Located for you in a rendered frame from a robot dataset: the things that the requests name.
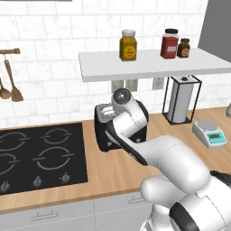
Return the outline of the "black toaster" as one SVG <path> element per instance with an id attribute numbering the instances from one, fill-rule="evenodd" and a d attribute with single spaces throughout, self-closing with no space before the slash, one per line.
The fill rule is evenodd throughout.
<path id="1" fill-rule="evenodd" d="M 148 112 L 144 105 L 139 101 L 135 100 L 139 106 L 144 108 L 145 115 L 149 119 Z M 121 147 L 113 143 L 111 147 L 107 146 L 107 142 L 111 142 L 109 138 L 106 136 L 106 123 L 113 119 L 116 116 L 116 113 L 113 110 L 112 104 L 100 104 L 95 106 L 95 115 L 94 115 L 94 125 L 95 125 L 95 134 L 97 139 L 97 145 L 100 151 L 108 152 L 110 150 L 121 149 Z M 146 141 L 146 134 L 147 134 L 147 126 L 142 128 L 140 131 L 136 132 L 135 134 L 131 135 L 129 139 L 135 143 L 145 142 Z"/>

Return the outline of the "white paper towel roll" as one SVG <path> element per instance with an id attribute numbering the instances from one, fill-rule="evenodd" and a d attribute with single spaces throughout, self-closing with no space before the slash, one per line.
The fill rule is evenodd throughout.
<path id="1" fill-rule="evenodd" d="M 189 108 L 189 102 L 195 79 L 192 76 L 174 77 L 171 102 L 167 118 L 173 123 L 183 123 Z"/>

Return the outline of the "yellow jar with white lid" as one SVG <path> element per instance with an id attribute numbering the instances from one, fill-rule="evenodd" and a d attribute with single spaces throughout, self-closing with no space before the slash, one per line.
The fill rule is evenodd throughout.
<path id="1" fill-rule="evenodd" d="M 122 30 L 119 57 L 122 61 L 136 60 L 137 41 L 135 30 Z"/>

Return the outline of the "red jar with black lid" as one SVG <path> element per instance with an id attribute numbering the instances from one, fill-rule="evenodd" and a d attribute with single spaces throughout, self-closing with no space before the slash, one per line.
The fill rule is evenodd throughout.
<path id="1" fill-rule="evenodd" d="M 164 59 L 174 59 L 177 52 L 179 42 L 177 29 L 166 29 L 165 34 L 162 36 L 161 56 Z"/>

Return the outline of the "white kitchen scale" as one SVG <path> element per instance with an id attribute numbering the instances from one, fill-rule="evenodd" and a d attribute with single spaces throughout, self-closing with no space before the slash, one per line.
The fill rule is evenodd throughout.
<path id="1" fill-rule="evenodd" d="M 223 130 L 208 119 L 201 119 L 193 123 L 192 132 L 209 149 L 226 146 L 226 138 Z"/>

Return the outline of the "small brown jar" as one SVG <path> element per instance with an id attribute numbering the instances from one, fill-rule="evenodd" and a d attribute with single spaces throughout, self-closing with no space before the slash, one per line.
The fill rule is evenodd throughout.
<path id="1" fill-rule="evenodd" d="M 189 38 L 181 38 L 178 45 L 177 56 L 179 58 L 188 58 L 189 56 Z"/>

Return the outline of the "narrow grey drawer front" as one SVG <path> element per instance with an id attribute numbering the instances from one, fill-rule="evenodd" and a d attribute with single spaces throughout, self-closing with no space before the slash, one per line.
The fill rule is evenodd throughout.
<path id="1" fill-rule="evenodd" d="M 94 200 L 96 231 L 140 231 L 150 216 L 152 205 L 129 204 L 131 198 L 142 197 L 140 192 L 121 194 Z"/>

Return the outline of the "black hob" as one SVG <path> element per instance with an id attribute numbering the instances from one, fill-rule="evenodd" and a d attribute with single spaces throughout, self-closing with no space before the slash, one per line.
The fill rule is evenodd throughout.
<path id="1" fill-rule="evenodd" d="M 61 181 L 67 172 L 68 182 Z M 40 177 L 42 184 L 33 185 Z M 88 182 L 81 123 L 0 131 L 0 195 Z"/>

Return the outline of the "wooden spatula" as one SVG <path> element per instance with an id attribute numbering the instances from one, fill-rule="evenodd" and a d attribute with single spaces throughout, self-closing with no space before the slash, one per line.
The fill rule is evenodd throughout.
<path id="1" fill-rule="evenodd" d="M 14 102 L 21 102 L 21 101 L 23 101 L 23 95 L 14 84 L 13 74 L 11 71 L 11 66 L 10 66 L 9 60 L 5 60 L 5 67 L 6 67 L 6 70 L 7 70 L 9 79 L 11 81 L 11 85 L 12 85 L 11 98 Z"/>

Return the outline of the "wide grey drawer front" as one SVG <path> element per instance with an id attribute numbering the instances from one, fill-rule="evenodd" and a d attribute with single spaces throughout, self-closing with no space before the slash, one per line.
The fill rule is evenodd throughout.
<path id="1" fill-rule="evenodd" d="M 31 221 L 31 217 L 57 212 L 51 219 Z M 36 208 L 0 215 L 0 231 L 96 231 L 92 200 L 53 207 Z"/>

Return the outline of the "wooden spoon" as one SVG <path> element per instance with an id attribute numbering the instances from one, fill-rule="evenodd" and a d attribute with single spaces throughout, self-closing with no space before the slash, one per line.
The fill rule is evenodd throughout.
<path id="1" fill-rule="evenodd" d="M 2 80 L 0 79 L 0 97 L 2 99 L 9 99 L 11 96 L 10 92 L 4 88 L 3 84 L 2 84 Z"/>

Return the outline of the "grey cabinet panel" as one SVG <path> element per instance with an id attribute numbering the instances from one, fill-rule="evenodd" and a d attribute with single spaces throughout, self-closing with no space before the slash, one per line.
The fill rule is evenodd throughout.
<path id="1" fill-rule="evenodd" d="M 208 0 L 199 48 L 231 63 L 231 0 Z"/>

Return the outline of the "white wall outlet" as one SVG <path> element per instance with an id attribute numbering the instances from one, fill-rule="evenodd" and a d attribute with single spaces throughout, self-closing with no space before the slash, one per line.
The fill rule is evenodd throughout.
<path id="1" fill-rule="evenodd" d="M 137 79 L 127 79 L 125 81 L 125 87 L 129 89 L 130 91 L 136 91 L 138 86 L 138 80 Z"/>
<path id="2" fill-rule="evenodd" d="M 163 89 L 164 78 L 154 78 L 152 82 L 152 89 Z"/>
<path id="3" fill-rule="evenodd" d="M 114 93 L 117 89 L 123 88 L 124 82 L 122 80 L 113 80 L 111 82 L 111 92 Z"/>

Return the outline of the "white wall shelf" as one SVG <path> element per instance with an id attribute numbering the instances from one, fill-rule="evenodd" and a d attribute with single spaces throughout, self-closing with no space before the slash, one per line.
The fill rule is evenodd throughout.
<path id="1" fill-rule="evenodd" d="M 81 52 L 79 64 L 84 82 L 231 72 L 230 62 L 199 48 L 191 49 L 186 59 L 164 59 L 158 50 L 141 50 L 134 61 L 121 61 L 117 51 Z"/>

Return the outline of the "wooden utensil rail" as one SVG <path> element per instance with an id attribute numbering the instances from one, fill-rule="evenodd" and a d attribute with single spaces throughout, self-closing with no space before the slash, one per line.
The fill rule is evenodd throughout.
<path id="1" fill-rule="evenodd" d="M 19 48 L 14 48 L 14 49 L 10 49 L 10 50 L 0 50 L 0 54 L 20 54 L 20 49 Z"/>

